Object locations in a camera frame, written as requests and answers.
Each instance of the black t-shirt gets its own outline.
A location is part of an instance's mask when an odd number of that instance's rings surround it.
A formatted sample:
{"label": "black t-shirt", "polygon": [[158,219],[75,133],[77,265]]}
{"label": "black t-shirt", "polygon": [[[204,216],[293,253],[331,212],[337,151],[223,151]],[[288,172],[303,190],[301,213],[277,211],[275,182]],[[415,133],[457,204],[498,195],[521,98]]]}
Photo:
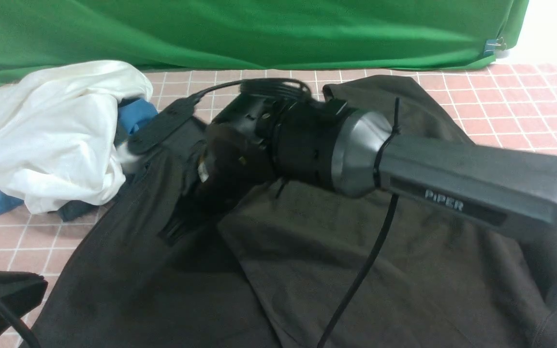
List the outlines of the black t-shirt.
{"label": "black t-shirt", "polygon": [[[404,133],[471,144],[410,78],[324,92],[389,119],[398,96]],[[176,146],[163,145],[71,257],[33,326],[43,346],[315,347],[389,194],[351,200],[290,183],[276,200],[277,185],[259,187],[168,247],[156,236],[174,219],[186,171]],[[326,347],[557,347],[557,310],[515,241],[400,198],[380,257]]]}

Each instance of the blue fabric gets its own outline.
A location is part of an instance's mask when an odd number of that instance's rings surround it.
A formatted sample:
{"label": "blue fabric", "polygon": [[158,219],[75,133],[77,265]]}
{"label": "blue fabric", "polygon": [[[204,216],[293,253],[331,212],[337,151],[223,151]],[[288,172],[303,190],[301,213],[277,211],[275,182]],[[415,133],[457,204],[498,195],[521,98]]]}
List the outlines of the blue fabric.
{"label": "blue fabric", "polygon": [[[144,99],[128,99],[119,104],[117,121],[130,136],[147,125],[158,113],[156,107]],[[19,207],[22,203],[24,201],[20,198],[8,196],[0,190],[0,215]],[[60,216],[64,221],[74,220],[91,210],[88,205],[90,204],[81,201],[68,202]]]}
{"label": "blue fabric", "polygon": [[147,125],[158,113],[151,103],[143,99],[136,99],[127,105],[120,106],[117,109],[117,118],[128,135],[133,135]]}
{"label": "blue fabric", "polygon": [[0,215],[21,206],[23,202],[22,199],[8,196],[0,190]]}

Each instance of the green backdrop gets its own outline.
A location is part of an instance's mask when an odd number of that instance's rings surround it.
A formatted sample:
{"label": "green backdrop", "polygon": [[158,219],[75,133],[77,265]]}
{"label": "green backdrop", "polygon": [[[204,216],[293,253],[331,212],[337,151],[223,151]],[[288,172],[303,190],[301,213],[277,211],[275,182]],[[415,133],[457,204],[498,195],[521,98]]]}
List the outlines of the green backdrop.
{"label": "green backdrop", "polygon": [[0,85],[51,66],[480,68],[528,0],[0,0]]}

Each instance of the white cloth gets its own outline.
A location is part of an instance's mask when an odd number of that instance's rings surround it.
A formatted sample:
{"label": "white cloth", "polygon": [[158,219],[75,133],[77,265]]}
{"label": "white cloth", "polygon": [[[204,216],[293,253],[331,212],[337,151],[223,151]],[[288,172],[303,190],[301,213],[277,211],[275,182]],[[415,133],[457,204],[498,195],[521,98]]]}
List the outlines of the white cloth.
{"label": "white cloth", "polygon": [[45,69],[0,88],[1,191],[33,214],[108,202],[126,180],[113,145],[117,104],[152,92],[120,61]]}

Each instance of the wire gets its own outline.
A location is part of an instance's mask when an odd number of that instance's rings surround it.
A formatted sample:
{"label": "wire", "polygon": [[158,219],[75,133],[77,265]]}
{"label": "wire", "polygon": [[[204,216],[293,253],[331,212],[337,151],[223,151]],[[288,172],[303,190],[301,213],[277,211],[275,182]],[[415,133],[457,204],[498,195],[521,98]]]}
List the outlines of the wire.
{"label": "wire", "polygon": [[212,86],[197,93],[189,98],[199,101],[204,95],[215,90],[240,85],[240,92],[261,97],[282,97],[305,101],[312,99],[311,89],[307,84],[295,79],[267,78],[267,79],[248,79],[226,82],[217,86]]}
{"label": "wire", "polygon": [[345,296],[343,296],[343,299],[341,300],[340,304],[338,304],[337,309],[334,311],[334,314],[332,315],[330,321],[328,322],[327,326],[325,327],[325,330],[323,331],[323,334],[321,335],[321,338],[319,339],[317,348],[323,348],[323,346],[325,346],[325,343],[326,343],[326,341],[328,341],[328,338],[330,337],[330,334],[332,333],[332,330],[334,330],[334,327],[337,325],[338,319],[341,317],[341,315],[343,314],[343,311],[345,311],[345,309],[347,308],[347,305],[349,305],[350,301],[352,301],[352,298],[356,294],[356,291],[358,291],[358,288],[360,287],[360,285],[362,284],[363,280],[365,279],[367,273],[369,273],[369,270],[373,266],[373,263],[375,262],[375,259],[378,257],[378,254],[380,253],[380,251],[382,249],[382,245],[384,245],[384,241],[386,240],[386,237],[388,236],[388,232],[391,229],[391,224],[393,223],[394,213],[396,211],[396,202],[397,201],[398,201],[398,195],[393,194],[393,196],[391,197],[391,203],[388,207],[388,211],[386,212],[386,218],[384,220],[384,225],[382,226],[382,229],[380,230],[380,234],[378,235],[378,239],[375,241],[375,244],[373,245],[373,248],[371,249],[371,253],[369,253],[369,256],[366,258],[365,264],[363,264],[362,268],[360,268],[360,271],[358,272],[358,275],[354,279],[354,282],[352,282],[352,286],[350,286],[350,288],[349,288],[349,290],[347,290],[347,293],[345,294]]}
{"label": "wire", "polygon": [[[393,139],[395,135],[401,133],[401,127],[398,123],[399,108],[400,108],[400,99],[397,97],[395,99],[393,130],[391,132],[391,135],[388,137],[388,139],[384,141],[375,159],[373,179],[376,183],[375,186],[378,188],[380,187],[380,173],[379,173],[378,166],[380,165],[381,156],[382,153],[384,152],[384,148],[389,145],[390,141]],[[378,235],[378,239],[376,239],[371,249],[371,252],[369,253],[369,256],[366,258],[365,264],[363,264],[363,266],[360,268],[360,271],[358,271],[358,275],[356,275],[356,278],[352,282],[352,285],[350,286],[349,290],[347,290],[347,293],[343,296],[343,299],[338,304],[338,307],[336,308],[334,314],[330,318],[330,321],[328,322],[327,326],[325,327],[325,330],[323,331],[323,334],[321,335],[321,338],[319,339],[317,348],[323,348],[323,346],[325,346],[325,343],[328,341],[328,338],[330,337],[332,330],[334,330],[334,327],[337,325],[337,322],[340,319],[341,315],[343,314],[343,311],[345,311],[347,305],[349,305],[350,301],[352,301],[352,298],[356,294],[356,291],[358,291],[358,288],[362,285],[362,282],[367,276],[367,273],[369,273],[371,267],[373,267],[373,263],[375,262],[375,259],[378,258],[378,255],[380,254],[380,251],[382,249],[382,245],[384,245],[384,241],[388,237],[388,232],[390,231],[391,225],[393,224],[393,218],[394,218],[394,213],[396,211],[397,201],[398,201],[398,195],[393,194],[393,196],[391,197],[391,203],[388,206],[388,211],[386,212],[386,218],[384,219],[384,224],[382,225],[382,229],[380,230],[380,234]]]}
{"label": "wire", "polygon": [[40,348],[40,342],[27,325],[0,299],[0,315],[18,332],[29,348]]}

